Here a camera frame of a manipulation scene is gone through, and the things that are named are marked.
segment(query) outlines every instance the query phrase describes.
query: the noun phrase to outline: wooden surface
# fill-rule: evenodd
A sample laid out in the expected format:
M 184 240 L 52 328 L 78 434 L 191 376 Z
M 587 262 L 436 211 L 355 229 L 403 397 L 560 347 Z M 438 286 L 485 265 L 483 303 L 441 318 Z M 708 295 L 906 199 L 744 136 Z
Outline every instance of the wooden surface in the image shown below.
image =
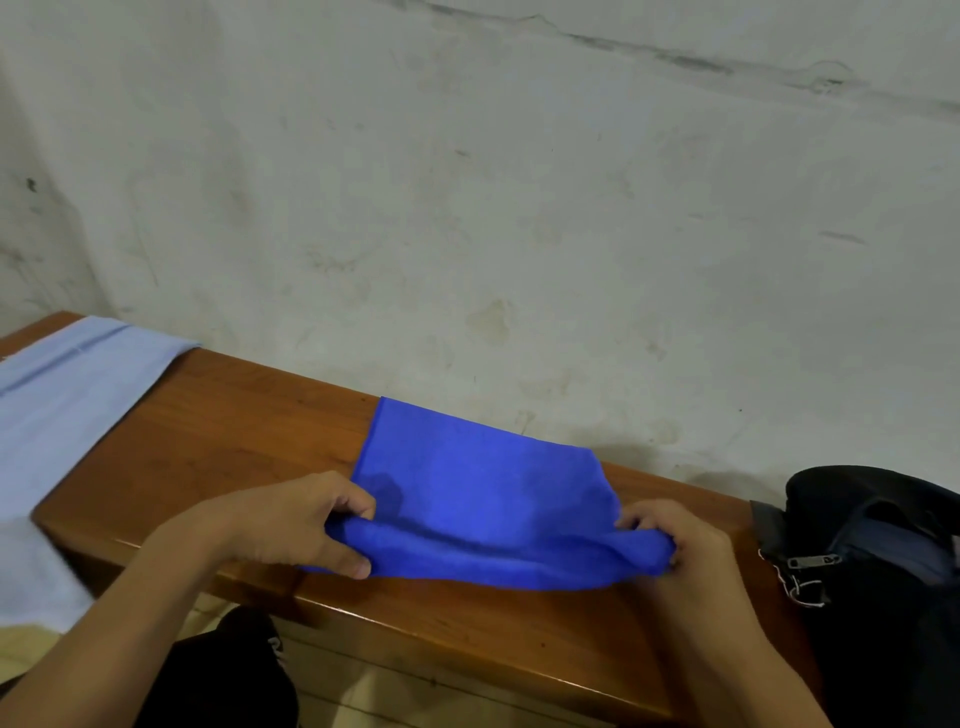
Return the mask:
M 78 318 L 55 314 L 0 340 L 13 353 Z M 61 547 L 123 565 L 160 523 L 228 491 L 337 470 L 350 475 L 377 398 L 222 354 L 174 362 L 143 400 L 35 510 Z M 756 554 L 746 501 L 605 465 L 624 501 L 672 497 L 730 532 L 767 634 L 818 684 L 798 615 Z M 422 657 L 622 723 L 693 719 L 665 679 L 660 626 L 624 587 L 580 593 L 452 582 L 347 579 L 235 564 L 212 591 L 288 619 L 335 625 L 354 654 Z

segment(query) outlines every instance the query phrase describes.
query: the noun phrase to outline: black backpack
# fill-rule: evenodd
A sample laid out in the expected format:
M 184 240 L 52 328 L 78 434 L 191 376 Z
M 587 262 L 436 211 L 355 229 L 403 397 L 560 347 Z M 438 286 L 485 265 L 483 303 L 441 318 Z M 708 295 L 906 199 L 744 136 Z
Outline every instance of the black backpack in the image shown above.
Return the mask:
M 879 468 L 797 473 L 754 502 L 835 728 L 960 728 L 960 495 Z

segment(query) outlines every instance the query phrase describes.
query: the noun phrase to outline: light blue cloth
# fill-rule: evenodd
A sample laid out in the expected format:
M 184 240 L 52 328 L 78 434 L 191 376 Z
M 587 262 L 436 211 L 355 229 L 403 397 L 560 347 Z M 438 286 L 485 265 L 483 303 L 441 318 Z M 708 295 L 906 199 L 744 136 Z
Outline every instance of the light blue cloth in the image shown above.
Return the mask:
M 0 362 L 0 626 L 69 629 L 89 594 L 30 522 L 186 341 L 87 317 Z
M 660 575 L 674 552 L 660 531 L 613 526 L 619 500 L 590 450 L 405 402 L 380 400 L 353 480 L 376 517 L 327 532 L 368 556 L 373 576 L 595 589 Z

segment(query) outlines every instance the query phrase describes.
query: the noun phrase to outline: right hand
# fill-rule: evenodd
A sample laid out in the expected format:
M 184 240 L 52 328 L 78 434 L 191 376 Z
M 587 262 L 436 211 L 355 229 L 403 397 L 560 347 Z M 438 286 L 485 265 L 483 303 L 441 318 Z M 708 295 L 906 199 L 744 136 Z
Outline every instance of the right hand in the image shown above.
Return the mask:
M 205 500 L 162 527 L 206 534 L 214 566 L 244 559 L 321 567 L 365 579 L 370 561 L 327 536 L 324 524 L 332 512 L 369 521 L 375 511 L 373 496 L 339 473 L 313 473 Z
M 713 667 L 768 644 L 743 586 L 730 537 L 674 500 L 626 506 L 618 528 L 658 528 L 677 545 L 671 570 L 643 582 L 663 615 Z

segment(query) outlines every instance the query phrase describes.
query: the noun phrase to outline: zipper pull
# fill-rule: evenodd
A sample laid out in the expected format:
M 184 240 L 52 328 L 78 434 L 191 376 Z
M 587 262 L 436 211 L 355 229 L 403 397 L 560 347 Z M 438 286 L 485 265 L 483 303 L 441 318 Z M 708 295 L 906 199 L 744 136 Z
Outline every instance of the zipper pull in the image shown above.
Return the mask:
M 817 569 L 819 567 L 832 567 L 843 561 L 843 557 L 835 553 L 828 553 L 823 556 L 795 556 L 786 560 L 789 569 Z

